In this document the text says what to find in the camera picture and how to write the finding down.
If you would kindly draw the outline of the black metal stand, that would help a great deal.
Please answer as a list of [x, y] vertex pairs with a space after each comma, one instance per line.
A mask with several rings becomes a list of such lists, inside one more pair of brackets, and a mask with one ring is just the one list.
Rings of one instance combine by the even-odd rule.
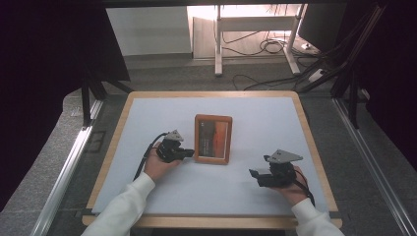
[[130, 93], [133, 91], [132, 88], [124, 85], [122, 82], [110, 79], [104, 75], [95, 75], [90, 70], [86, 70], [86, 74], [82, 79], [82, 107], [83, 107], [83, 128], [86, 129], [92, 123], [91, 111], [90, 111], [90, 99], [89, 93], [92, 92], [92, 95], [95, 99], [103, 100], [107, 97], [107, 91], [104, 88], [103, 82], [109, 83], [112, 86], [126, 92]]
[[330, 90], [332, 97], [342, 98], [342, 96], [348, 92], [348, 108], [347, 115], [348, 120], [355, 129], [358, 129], [357, 123], [357, 103], [358, 103], [358, 82], [354, 72], [342, 73]]

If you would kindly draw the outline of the black curtain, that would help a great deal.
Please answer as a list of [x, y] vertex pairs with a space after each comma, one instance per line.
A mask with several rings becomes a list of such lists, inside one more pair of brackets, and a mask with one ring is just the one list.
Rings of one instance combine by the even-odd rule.
[[83, 84], [128, 81], [107, 11], [61, 0], [0, 0], [0, 211]]
[[417, 170], [417, 0], [352, 0], [344, 19], [374, 4], [385, 10], [359, 54], [359, 84], [375, 122]]

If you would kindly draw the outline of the orange wooden tray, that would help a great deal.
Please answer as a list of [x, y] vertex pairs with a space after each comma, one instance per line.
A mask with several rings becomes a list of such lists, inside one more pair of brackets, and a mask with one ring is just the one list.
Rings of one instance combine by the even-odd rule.
[[230, 116], [195, 116], [195, 160], [226, 165], [229, 162], [233, 119]]

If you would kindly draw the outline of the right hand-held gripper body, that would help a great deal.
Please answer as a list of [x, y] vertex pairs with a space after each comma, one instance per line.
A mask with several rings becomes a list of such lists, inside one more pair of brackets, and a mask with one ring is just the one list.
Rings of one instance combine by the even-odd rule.
[[269, 187], [285, 188], [296, 179], [293, 161], [302, 160], [301, 155], [277, 149], [272, 155], [265, 155], [265, 161], [269, 164], [268, 173], [263, 180], [268, 181]]

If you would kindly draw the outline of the white wall panel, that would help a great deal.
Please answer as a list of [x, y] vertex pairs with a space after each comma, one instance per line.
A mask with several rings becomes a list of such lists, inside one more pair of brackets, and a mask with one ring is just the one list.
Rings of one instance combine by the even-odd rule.
[[123, 56], [191, 53], [186, 7], [106, 10]]

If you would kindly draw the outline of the dark floor hatch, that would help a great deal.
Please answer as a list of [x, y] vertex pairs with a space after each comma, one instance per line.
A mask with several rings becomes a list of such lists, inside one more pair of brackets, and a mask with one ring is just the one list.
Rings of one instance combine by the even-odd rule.
[[106, 135], [105, 131], [93, 132], [88, 139], [86, 152], [88, 153], [100, 152], [102, 145], [104, 143], [105, 135]]

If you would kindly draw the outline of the white table mat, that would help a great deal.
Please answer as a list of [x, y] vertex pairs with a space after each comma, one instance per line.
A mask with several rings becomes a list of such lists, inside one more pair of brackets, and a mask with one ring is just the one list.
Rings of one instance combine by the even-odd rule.
[[260, 187], [250, 174], [268, 168], [264, 157], [277, 149], [300, 155], [296, 164], [308, 180], [317, 209], [328, 210], [292, 98], [174, 97], [134, 99], [93, 212], [102, 212], [133, 181], [146, 149], [159, 134], [176, 130], [183, 147], [192, 148], [198, 114], [231, 117], [228, 164], [185, 159], [157, 182], [147, 200], [147, 214], [288, 215], [287, 200]]

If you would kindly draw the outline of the person's left hand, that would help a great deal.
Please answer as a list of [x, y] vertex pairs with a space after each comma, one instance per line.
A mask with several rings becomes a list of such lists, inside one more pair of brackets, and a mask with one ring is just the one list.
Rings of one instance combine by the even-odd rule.
[[157, 148], [159, 147], [160, 142], [157, 142], [149, 152], [147, 157], [144, 172], [148, 177], [153, 181], [157, 182], [161, 177], [168, 173], [171, 169], [178, 166], [181, 161], [174, 160], [172, 162], [166, 163], [162, 161], [156, 153]]

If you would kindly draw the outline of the aluminium rail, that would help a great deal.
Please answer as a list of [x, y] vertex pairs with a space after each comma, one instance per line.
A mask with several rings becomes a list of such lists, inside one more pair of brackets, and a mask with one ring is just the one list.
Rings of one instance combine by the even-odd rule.
[[90, 137], [93, 125], [96, 122], [97, 116], [101, 110], [103, 102], [96, 100], [89, 109], [90, 121], [78, 133], [75, 142], [67, 156], [66, 161], [55, 181], [55, 184], [45, 202], [42, 211], [30, 233], [30, 236], [46, 236], [47, 232], [53, 222], [58, 208], [65, 196], [67, 188], [71, 182], [72, 176], [77, 168], [78, 162], [81, 158], [86, 143]]
[[374, 154], [366, 143], [360, 130], [355, 128], [353, 123], [349, 120], [348, 110], [340, 98], [333, 98], [333, 104], [345, 125], [354, 145], [358, 149], [367, 169], [377, 185], [387, 207], [398, 225], [403, 236], [417, 236], [417, 224], [413, 222], [404, 204], [400, 200], [398, 194], [394, 191], [391, 184], [388, 182], [386, 175], [375, 159]]

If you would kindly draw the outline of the person's right hand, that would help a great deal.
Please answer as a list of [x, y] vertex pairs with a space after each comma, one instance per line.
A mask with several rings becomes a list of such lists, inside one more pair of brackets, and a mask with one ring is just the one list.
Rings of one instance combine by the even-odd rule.
[[[295, 173], [296, 173], [296, 180], [304, 187], [307, 186], [306, 178], [304, 177], [301, 169], [298, 166], [294, 167]], [[294, 207], [298, 203], [304, 201], [307, 199], [307, 194], [304, 192], [304, 190], [297, 186], [296, 184], [292, 184], [291, 186], [284, 188], [284, 189], [278, 189], [278, 192], [286, 198], [286, 200]]]

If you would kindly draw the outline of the white desk frame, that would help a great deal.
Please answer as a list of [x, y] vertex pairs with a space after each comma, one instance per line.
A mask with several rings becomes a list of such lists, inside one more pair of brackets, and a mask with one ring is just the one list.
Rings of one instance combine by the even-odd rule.
[[290, 31], [289, 38], [283, 46], [283, 53], [293, 75], [301, 72], [292, 53], [295, 37], [302, 19], [305, 4], [302, 4], [294, 16], [265, 16], [265, 17], [222, 17], [220, 6], [217, 6], [217, 17], [214, 21], [214, 36], [216, 37], [214, 54], [214, 74], [222, 75], [221, 34], [226, 31]]

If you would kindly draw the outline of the white power strip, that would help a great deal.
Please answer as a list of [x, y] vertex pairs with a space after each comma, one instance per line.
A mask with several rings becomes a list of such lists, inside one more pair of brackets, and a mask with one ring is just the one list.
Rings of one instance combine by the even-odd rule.
[[316, 80], [320, 79], [322, 76], [324, 76], [328, 71], [325, 69], [318, 69], [316, 72], [314, 72], [308, 79], [310, 83], [315, 82]]

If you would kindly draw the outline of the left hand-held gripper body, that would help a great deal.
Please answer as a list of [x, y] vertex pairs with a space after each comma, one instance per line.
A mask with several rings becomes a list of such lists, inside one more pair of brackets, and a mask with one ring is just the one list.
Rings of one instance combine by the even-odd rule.
[[181, 143], [184, 141], [177, 130], [169, 132], [156, 149], [158, 157], [166, 163], [183, 160]]

